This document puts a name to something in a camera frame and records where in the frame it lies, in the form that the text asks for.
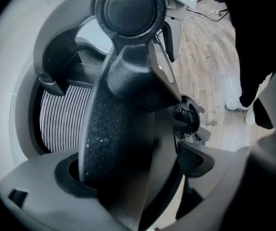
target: person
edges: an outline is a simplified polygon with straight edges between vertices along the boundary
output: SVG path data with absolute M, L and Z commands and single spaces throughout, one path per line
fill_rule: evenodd
M 261 101 L 259 85 L 276 72 L 276 0 L 224 0 L 236 33 L 241 96 L 226 101 L 230 110 L 248 110 L 248 124 L 271 129 L 273 125 Z

